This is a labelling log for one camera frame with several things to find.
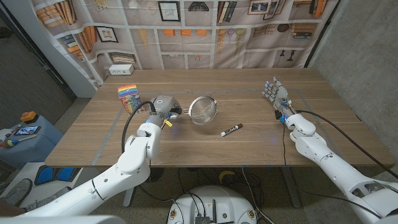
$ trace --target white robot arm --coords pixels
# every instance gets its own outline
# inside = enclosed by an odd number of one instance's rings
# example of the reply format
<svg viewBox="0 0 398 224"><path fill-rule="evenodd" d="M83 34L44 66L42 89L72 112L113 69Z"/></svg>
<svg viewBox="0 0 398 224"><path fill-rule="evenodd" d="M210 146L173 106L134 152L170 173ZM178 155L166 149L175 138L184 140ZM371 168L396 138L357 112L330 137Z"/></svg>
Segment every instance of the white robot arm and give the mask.
<svg viewBox="0 0 398 224"><path fill-rule="evenodd" d="M179 103L173 97L158 96L151 102L154 110L150 112L146 123L140 125L137 137L130 136L127 139L125 151L115 165L53 202L21 216L88 215L107 199L147 180L150 168L146 158L157 157L164 119L177 118L182 113Z"/></svg>
<svg viewBox="0 0 398 224"><path fill-rule="evenodd" d="M363 223L376 223L398 211L398 183L375 180L362 175L344 159L337 156L326 141L315 132L315 125L297 114L292 108L287 90L274 78L275 85L267 82L262 94L280 112L280 120L292 130L290 138L297 151L316 163L341 190L345 197L375 214L350 204Z"/></svg>

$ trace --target white box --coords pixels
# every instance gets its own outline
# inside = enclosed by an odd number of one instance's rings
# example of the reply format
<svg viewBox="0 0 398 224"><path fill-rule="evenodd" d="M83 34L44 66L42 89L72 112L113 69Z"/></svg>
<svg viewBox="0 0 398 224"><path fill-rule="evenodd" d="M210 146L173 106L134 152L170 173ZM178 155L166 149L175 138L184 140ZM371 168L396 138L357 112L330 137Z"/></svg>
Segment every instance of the white box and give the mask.
<svg viewBox="0 0 398 224"><path fill-rule="evenodd" d="M109 68L111 75L131 75L134 67L131 64L126 65L112 65Z"/></svg>

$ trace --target framed picture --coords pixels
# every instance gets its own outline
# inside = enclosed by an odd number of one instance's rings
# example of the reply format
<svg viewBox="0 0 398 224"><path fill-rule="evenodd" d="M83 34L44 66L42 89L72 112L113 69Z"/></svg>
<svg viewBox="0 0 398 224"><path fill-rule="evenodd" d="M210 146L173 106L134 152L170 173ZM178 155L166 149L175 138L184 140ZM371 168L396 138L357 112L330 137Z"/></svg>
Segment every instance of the framed picture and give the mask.
<svg viewBox="0 0 398 224"><path fill-rule="evenodd" d="M279 4L278 4L278 6L276 7L276 10L275 10L275 15L278 15L278 14L280 14L282 12L282 10L283 10L283 8L285 6L285 2L286 2L286 0L280 0L279 1Z"/></svg>
<svg viewBox="0 0 398 224"><path fill-rule="evenodd" d="M118 38L116 38L116 34L112 27L95 27L97 33L99 35L99 39L101 42L118 42Z"/></svg>
<svg viewBox="0 0 398 224"><path fill-rule="evenodd" d="M280 0L274 0L271 5L269 6L269 12L268 14L264 15L264 18L262 20L267 20L267 19L272 19L275 15L276 9L279 5Z"/></svg>
<svg viewBox="0 0 398 224"><path fill-rule="evenodd" d="M162 21L180 22L180 2L178 1L159 1L159 10Z"/></svg>
<svg viewBox="0 0 398 224"><path fill-rule="evenodd" d="M271 8L271 0L252 0L250 1L248 15L268 14Z"/></svg>

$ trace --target yellow object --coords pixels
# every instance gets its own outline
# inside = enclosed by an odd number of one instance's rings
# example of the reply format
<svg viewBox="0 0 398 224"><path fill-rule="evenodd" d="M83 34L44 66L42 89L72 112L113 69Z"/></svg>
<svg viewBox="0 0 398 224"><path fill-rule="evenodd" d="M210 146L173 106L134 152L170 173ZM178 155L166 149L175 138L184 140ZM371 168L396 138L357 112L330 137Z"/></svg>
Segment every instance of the yellow object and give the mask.
<svg viewBox="0 0 398 224"><path fill-rule="evenodd" d="M170 121L164 120L164 122L165 122L169 127L173 126L173 124L170 123Z"/></svg>
<svg viewBox="0 0 398 224"><path fill-rule="evenodd" d="M23 122L30 121L30 120L34 119L35 116L36 116L35 111L25 112L22 114L21 121L23 121Z"/></svg>
<svg viewBox="0 0 398 224"><path fill-rule="evenodd" d="M219 178L219 180L220 180L220 184L223 183L223 177L224 177L225 175L235 175L235 172L230 171L230 170L224 170L223 172L221 172L221 173L219 174L219 176L218 176L218 178Z"/></svg>
<svg viewBox="0 0 398 224"><path fill-rule="evenodd" d="M145 51L148 52L148 39L147 39L147 29L138 29L139 37L141 37L142 42L145 46Z"/></svg>
<svg viewBox="0 0 398 224"><path fill-rule="evenodd" d="M191 36L191 30L181 30L181 36L182 37L190 37Z"/></svg>
<svg viewBox="0 0 398 224"><path fill-rule="evenodd" d="M224 35L226 34L226 29L218 29L217 30L217 35L218 35L218 59L220 59L221 56L221 49L223 48L223 42L224 42Z"/></svg>
<svg viewBox="0 0 398 224"><path fill-rule="evenodd" d="M166 37L173 37L175 36L175 31L173 29L166 29L164 30L164 35Z"/></svg>
<svg viewBox="0 0 398 224"><path fill-rule="evenodd" d="M198 37L206 37L206 30L198 30Z"/></svg>

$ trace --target shelf backdrop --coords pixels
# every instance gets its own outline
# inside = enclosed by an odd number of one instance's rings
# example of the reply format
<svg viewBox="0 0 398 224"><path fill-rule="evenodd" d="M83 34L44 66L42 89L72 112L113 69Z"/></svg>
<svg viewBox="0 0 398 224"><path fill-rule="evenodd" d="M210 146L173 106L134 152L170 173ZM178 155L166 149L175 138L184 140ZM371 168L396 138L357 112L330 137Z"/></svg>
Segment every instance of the shelf backdrop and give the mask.
<svg viewBox="0 0 398 224"><path fill-rule="evenodd" d="M32 0L44 34L98 87L135 69L303 67L337 0Z"/></svg>

